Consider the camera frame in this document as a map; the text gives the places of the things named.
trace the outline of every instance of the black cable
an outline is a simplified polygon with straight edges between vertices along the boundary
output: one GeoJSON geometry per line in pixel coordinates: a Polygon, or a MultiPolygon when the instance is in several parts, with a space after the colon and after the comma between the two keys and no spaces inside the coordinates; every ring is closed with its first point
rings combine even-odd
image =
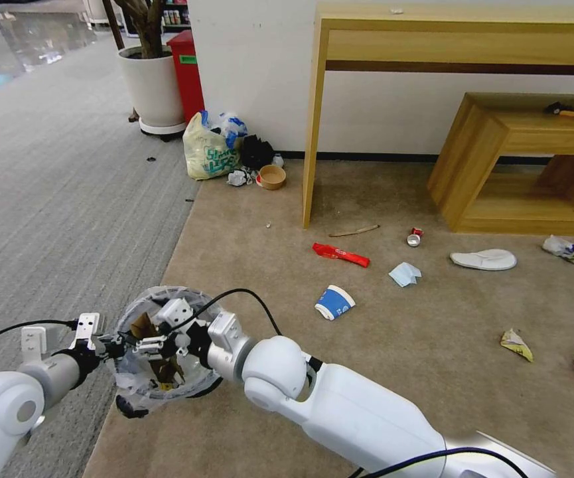
{"type": "Polygon", "coordinates": [[[6,332],[9,332],[11,330],[14,329],[18,329],[20,327],[26,327],[27,325],[36,325],[36,324],[41,324],[41,323],[55,323],[55,324],[59,324],[59,325],[65,325],[69,328],[71,328],[72,330],[76,330],[76,326],[78,324],[78,321],[58,321],[58,320],[38,320],[38,321],[28,321],[28,322],[22,322],[22,323],[18,323],[15,325],[11,325],[10,327],[6,327],[5,329],[0,330],[0,335],[5,334],[6,332]]]}
{"type": "Polygon", "coordinates": [[[362,478],[379,478],[383,477],[384,475],[388,475],[389,473],[394,473],[399,471],[403,468],[409,467],[411,465],[415,465],[416,463],[421,463],[422,461],[427,461],[433,458],[441,458],[450,455],[458,455],[460,453],[480,453],[482,455],[489,455],[491,457],[495,457],[503,461],[506,465],[510,466],[521,478],[528,478],[528,476],[519,468],[513,461],[496,453],[495,451],[483,449],[483,448],[476,448],[476,447],[460,447],[460,448],[452,448],[440,451],[434,451],[433,453],[426,453],[425,455],[419,455],[414,458],[408,459],[406,461],[402,461],[397,465],[391,465],[389,467],[383,468],[379,471],[375,471],[374,473],[369,473],[368,475],[364,475],[362,478]]]}
{"type": "Polygon", "coordinates": [[[364,468],[359,467],[359,468],[357,468],[357,470],[355,470],[353,473],[351,473],[348,476],[348,478],[358,478],[358,476],[360,476],[363,471],[364,471],[364,468]]]}
{"type": "Polygon", "coordinates": [[[205,312],[207,309],[209,309],[212,305],[214,305],[216,302],[218,302],[219,300],[221,300],[223,297],[226,297],[227,295],[236,293],[236,292],[245,292],[248,293],[250,295],[252,295],[258,302],[260,302],[260,305],[262,305],[262,308],[265,309],[265,313],[267,314],[267,317],[269,318],[269,320],[271,321],[271,325],[273,325],[273,330],[275,330],[275,333],[278,335],[282,335],[282,332],[280,331],[280,329],[278,328],[278,325],[275,323],[275,320],[273,320],[273,316],[271,315],[271,312],[269,311],[269,308],[267,307],[267,304],[265,304],[263,302],[263,300],[260,298],[260,296],[249,289],[243,289],[243,288],[238,288],[238,289],[231,289],[228,291],[225,291],[221,294],[218,294],[216,297],[214,297],[213,299],[211,299],[208,303],[206,303],[205,305],[203,305],[197,312],[194,312],[192,314],[191,317],[189,317],[188,319],[184,320],[183,322],[179,323],[178,325],[175,325],[174,327],[172,327],[170,329],[170,332],[175,331],[176,329],[180,329],[183,325],[186,325],[188,323],[190,323],[192,320],[196,319],[200,314],[202,314],[203,312],[205,312]]]}

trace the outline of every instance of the red wrapper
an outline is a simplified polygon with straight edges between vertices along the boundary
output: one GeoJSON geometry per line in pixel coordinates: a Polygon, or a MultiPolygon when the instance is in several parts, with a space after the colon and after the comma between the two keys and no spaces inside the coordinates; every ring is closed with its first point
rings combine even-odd
{"type": "Polygon", "coordinates": [[[312,249],[318,256],[326,257],[329,259],[343,259],[354,264],[359,264],[362,267],[368,267],[371,259],[365,258],[364,256],[359,256],[358,254],[353,254],[352,252],[343,251],[334,246],[329,246],[328,244],[318,244],[313,243],[312,249]]]}

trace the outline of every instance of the blue paper cup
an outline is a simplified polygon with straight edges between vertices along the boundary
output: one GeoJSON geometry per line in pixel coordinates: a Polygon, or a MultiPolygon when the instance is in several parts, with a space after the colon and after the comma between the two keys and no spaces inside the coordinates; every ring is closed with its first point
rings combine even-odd
{"type": "Polygon", "coordinates": [[[335,320],[351,307],[355,306],[353,298],[337,285],[326,288],[322,297],[313,307],[327,320],[335,320]]]}

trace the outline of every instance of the soda can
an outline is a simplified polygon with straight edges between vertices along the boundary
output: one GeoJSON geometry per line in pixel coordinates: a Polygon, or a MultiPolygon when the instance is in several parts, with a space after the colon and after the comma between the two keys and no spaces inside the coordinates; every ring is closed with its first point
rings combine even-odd
{"type": "Polygon", "coordinates": [[[421,242],[421,237],[424,235],[424,231],[419,228],[412,228],[411,234],[406,238],[406,244],[411,247],[417,247],[421,242]]]}

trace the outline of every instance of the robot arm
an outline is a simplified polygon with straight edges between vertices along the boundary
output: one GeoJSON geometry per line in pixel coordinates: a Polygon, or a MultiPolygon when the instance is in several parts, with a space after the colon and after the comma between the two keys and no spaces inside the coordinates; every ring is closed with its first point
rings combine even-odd
{"type": "MultiPolygon", "coordinates": [[[[28,361],[17,372],[0,372],[0,472],[17,446],[24,445],[43,422],[44,414],[100,364],[98,353],[104,347],[93,337],[100,326],[99,314],[81,314],[78,324],[69,349],[42,358],[34,347],[25,347],[28,361]]],[[[22,334],[24,345],[37,337],[40,327],[33,329],[22,334]]]]}
{"type": "Polygon", "coordinates": [[[369,472],[435,453],[439,456],[396,471],[398,478],[513,478],[516,464],[528,478],[554,478],[546,466],[503,443],[477,433],[445,439],[419,408],[366,377],[337,364],[325,364],[281,335],[256,342],[245,335],[233,313],[222,311],[207,324],[193,319],[182,299],[170,300],[153,320],[161,336],[147,341],[116,337],[100,342],[98,314],[83,314],[69,349],[26,362],[18,372],[0,372],[0,471],[42,414],[77,387],[101,362],[125,347],[143,360],[188,354],[222,378],[244,384],[255,405],[300,425],[313,440],[369,472]],[[301,400],[307,374],[314,378],[301,400]],[[461,453],[461,447],[477,453],[461,453]],[[494,455],[479,454],[479,449],[494,455]]]}
{"type": "MultiPolygon", "coordinates": [[[[465,446],[498,453],[529,478],[555,477],[550,468],[487,435],[477,432],[465,439],[445,439],[409,400],[349,368],[322,363],[287,337],[262,340],[249,349],[251,339],[231,313],[217,316],[208,332],[209,363],[216,371],[243,382],[245,395],[255,405],[297,423],[311,439],[366,471],[465,446]],[[315,381],[309,396],[298,401],[307,365],[316,372],[315,381]]],[[[495,457],[462,453],[424,461],[395,476],[512,478],[516,472],[495,457]]]]}

